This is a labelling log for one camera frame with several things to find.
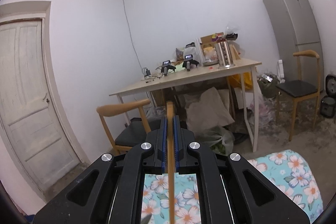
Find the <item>bamboo chopstick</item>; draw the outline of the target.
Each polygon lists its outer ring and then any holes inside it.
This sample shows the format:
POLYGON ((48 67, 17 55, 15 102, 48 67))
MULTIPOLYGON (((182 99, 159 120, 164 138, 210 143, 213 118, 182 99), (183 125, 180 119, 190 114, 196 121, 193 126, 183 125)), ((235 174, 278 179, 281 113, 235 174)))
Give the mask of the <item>bamboo chopstick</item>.
POLYGON ((175 223, 174 216, 174 173, 175 173, 175 150, 174 150, 174 104, 167 103, 167 173, 169 178, 169 217, 170 224, 175 223))

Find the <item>floral blue tablecloth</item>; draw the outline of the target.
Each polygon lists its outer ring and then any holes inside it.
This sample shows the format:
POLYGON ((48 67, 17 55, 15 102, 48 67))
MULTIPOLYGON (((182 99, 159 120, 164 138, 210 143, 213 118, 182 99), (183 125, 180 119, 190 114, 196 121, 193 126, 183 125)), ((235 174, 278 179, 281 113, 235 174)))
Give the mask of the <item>floral blue tablecloth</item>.
MULTIPOLYGON (((323 201, 306 160, 297 152, 275 152, 249 163, 275 184, 314 222, 323 212, 323 201)), ((147 174, 143 186, 141 221, 169 223, 168 175, 147 174)), ((175 223, 201 223, 196 174, 174 175, 175 223)))

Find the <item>white wooden door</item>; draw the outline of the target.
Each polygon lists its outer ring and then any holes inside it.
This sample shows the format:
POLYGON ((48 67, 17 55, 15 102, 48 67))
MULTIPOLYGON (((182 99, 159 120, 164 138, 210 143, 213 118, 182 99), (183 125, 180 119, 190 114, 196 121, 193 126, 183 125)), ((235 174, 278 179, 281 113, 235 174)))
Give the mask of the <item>white wooden door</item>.
POLYGON ((2 139, 35 192, 88 162, 66 117, 52 67, 49 1, 1 5, 2 139))

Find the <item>wooden chair black seat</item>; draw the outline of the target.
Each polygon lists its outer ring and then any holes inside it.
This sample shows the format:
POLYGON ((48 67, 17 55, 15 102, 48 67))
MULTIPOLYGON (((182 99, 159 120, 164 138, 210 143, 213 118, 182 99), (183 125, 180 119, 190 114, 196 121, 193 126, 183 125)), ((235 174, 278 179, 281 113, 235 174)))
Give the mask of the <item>wooden chair black seat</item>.
POLYGON ((285 81, 284 83, 279 83, 276 85, 276 123, 278 123, 280 116, 280 94, 285 94, 287 97, 290 97, 293 102, 291 114, 291 128, 288 141, 291 141, 294 135, 295 118, 297 115, 297 107, 299 102, 310 100, 312 98, 316 99, 312 124, 312 128, 315 128, 318 117, 319 99, 321 94, 321 71, 319 54, 314 50, 305 50, 293 53, 293 57, 297 58, 298 79, 293 81, 285 81), (317 86, 314 86, 302 80, 300 61, 301 57, 313 58, 317 62, 317 86))

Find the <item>wooden desk white legs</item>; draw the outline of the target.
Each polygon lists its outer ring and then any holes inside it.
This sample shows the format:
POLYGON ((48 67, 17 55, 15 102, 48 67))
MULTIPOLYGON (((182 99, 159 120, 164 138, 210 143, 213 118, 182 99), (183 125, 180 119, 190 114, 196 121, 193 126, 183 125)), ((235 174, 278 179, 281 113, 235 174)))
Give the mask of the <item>wooden desk white legs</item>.
POLYGON ((248 130, 249 138, 252 144, 252 151, 257 151, 258 137, 259 137, 259 85, 257 82, 256 68, 261 65, 262 62, 254 61, 246 58, 234 61, 234 66, 230 68, 220 67, 214 65, 212 67, 197 67, 191 69, 189 72, 183 70, 180 72, 173 72, 164 76, 161 79, 156 79, 146 83, 144 80, 140 80, 134 84, 128 85, 117 92, 113 92, 110 95, 116 96, 118 102, 123 102, 124 96, 129 96, 137 93, 151 92, 154 90, 161 90, 165 88, 172 88, 180 85, 192 84, 205 80, 219 79, 222 77, 228 77, 231 75, 240 75, 241 89, 243 94, 243 110, 244 121, 248 130), (254 106, 254 129, 251 129, 247 118, 247 104, 245 100, 245 85, 244 85, 244 73, 250 72, 253 83, 253 106, 254 106))

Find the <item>black rice cooker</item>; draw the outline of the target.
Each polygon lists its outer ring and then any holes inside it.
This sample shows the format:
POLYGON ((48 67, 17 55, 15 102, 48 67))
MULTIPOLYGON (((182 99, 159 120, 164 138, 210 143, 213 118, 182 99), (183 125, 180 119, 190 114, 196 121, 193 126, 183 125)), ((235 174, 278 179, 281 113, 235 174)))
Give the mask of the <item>black rice cooker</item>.
POLYGON ((322 98, 320 105, 320 114, 325 118, 335 116, 335 86, 336 76, 334 74, 327 75, 325 80, 326 96, 322 98))

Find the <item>steel cylinder container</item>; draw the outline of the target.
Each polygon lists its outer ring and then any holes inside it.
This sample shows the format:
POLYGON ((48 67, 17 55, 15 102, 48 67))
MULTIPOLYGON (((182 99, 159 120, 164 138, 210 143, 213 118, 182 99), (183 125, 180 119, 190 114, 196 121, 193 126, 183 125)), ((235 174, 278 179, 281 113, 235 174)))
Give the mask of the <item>steel cylinder container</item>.
POLYGON ((235 66, 230 46, 226 40, 218 40, 215 44, 219 66, 224 68, 232 68, 235 66))

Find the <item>cardboard box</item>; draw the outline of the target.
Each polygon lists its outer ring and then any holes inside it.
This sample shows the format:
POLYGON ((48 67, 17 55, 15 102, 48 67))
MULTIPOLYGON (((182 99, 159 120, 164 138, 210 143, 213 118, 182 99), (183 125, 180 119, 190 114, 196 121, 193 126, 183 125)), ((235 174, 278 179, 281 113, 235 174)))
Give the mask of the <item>cardboard box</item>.
POLYGON ((205 48, 208 48, 208 47, 214 48, 215 43, 217 43, 223 35, 224 34, 221 32, 221 33, 214 33, 212 35, 201 37, 201 49, 204 50, 205 48))

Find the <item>silver refrigerator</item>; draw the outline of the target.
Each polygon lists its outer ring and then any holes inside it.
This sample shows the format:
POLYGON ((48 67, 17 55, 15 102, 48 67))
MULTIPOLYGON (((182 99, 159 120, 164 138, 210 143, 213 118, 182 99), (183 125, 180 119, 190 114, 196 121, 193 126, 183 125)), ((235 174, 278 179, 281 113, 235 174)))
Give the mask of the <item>silver refrigerator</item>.
POLYGON ((262 0, 268 12, 284 69, 284 79, 298 79, 297 58, 293 53, 313 50, 319 54, 321 89, 324 65, 321 39, 309 0, 262 0))

